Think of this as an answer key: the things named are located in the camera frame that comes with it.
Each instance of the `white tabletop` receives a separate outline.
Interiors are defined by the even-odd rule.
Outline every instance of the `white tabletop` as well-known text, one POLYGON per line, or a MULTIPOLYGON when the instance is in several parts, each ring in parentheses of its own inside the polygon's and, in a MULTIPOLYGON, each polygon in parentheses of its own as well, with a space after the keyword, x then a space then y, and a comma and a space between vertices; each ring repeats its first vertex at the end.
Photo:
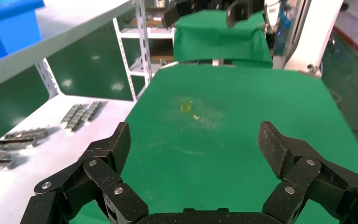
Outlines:
POLYGON ((48 127, 48 137, 32 149, 16 151, 13 169, 0 171, 0 224, 21 221, 34 187, 43 179, 77 161, 87 146, 110 137, 119 122, 124 121, 134 102, 59 95, 37 109, 12 131, 48 127), (67 135, 60 121, 73 104, 89 106, 105 102, 89 126, 67 135))

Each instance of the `silver bolt head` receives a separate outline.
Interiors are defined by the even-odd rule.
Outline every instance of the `silver bolt head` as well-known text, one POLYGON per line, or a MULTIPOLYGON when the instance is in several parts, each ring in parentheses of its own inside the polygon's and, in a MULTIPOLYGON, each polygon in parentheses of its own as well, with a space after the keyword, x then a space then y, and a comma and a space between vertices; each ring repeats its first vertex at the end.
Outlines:
POLYGON ((118 187, 118 188, 115 189, 115 194, 116 194, 116 195, 119 195, 119 194, 121 194, 122 192, 123 192, 123 188, 121 188, 121 187, 118 187))
POLYGON ((90 166, 94 166, 96 164, 96 160, 91 160, 90 162, 89 162, 89 165, 90 166))
POLYGON ((307 160, 307 163, 310 164, 310 165, 314 165, 315 162, 313 160, 307 160))
POLYGON ((294 189, 292 187, 285 187, 285 191, 289 194, 294 194, 294 189))
POLYGON ((44 184, 42 184, 42 189, 47 189, 51 186, 51 182, 46 182, 44 184))

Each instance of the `green tablecloth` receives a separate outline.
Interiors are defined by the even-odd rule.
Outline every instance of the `green tablecloth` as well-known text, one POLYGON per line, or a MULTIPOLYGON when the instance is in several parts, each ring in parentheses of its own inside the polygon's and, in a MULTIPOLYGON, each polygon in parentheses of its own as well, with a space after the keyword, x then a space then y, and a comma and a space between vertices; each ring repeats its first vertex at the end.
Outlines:
POLYGON ((272 68, 261 13, 241 21, 233 29, 226 26, 226 12, 200 11, 176 22, 174 56, 177 61, 238 59, 263 63, 272 68))
MULTIPOLYGON (((323 82, 294 71, 176 65, 160 69, 126 121, 122 178, 150 213, 261 211, 279 180, 257 144, 270 120, 358 173, 358 144, 323 82)), ((88 204, 71 222, 103 220, 88 204)), ((296 224, 338 223, 309 201, 296 224)))

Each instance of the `blue bin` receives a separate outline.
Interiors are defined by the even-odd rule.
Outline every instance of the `blue bin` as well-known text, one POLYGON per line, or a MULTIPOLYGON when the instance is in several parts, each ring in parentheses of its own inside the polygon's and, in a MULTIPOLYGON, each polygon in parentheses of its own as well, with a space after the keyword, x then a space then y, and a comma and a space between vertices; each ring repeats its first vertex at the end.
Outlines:
POLYGON ((0 0, 0 58, 41 40, 35 9, 43 0, 0 0))

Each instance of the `white shelf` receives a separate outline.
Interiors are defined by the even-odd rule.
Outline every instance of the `white shelf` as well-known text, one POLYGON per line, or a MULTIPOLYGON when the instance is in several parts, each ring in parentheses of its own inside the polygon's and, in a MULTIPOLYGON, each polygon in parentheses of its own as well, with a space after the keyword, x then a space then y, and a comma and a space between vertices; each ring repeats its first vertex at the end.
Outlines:
MULTIPOLYGON (((148 39, 173 39, 174 28, 147 28, 148 39)), ((124 28, 119 33, 121 38, 139 38, 138 28, 124 28)))
MULTIPOLYGON (((157 70, 160 68, 160 63, 151 63, 151 73, 152 76, 156 74, 157 70)), ((130 74, 132 76, 145 76, 145 72, 143 71, 143 65, 141 63, 141 58, 139 57, 134 64, 130 67, 130 74)))
POLYGON ((44 0, 36 10, 42 41, 0 59, 0 83, 86 36, 134 6, 131 0, 44 0))
POLYGON ((32 149, 23 149, 14 156, 24 161, 12 170, 0 171, 0 224, 20 223, 34 187, 41 180, 77 161, 87 146, 96 140, 110 137, 119 122, 124 121, 134 102, 58 95, 47 101, 12 131, 47 127, 45 141, 32 149), (68 136, 60 121, 73 104, 105 101, 89 126, 82 126, 68 136))

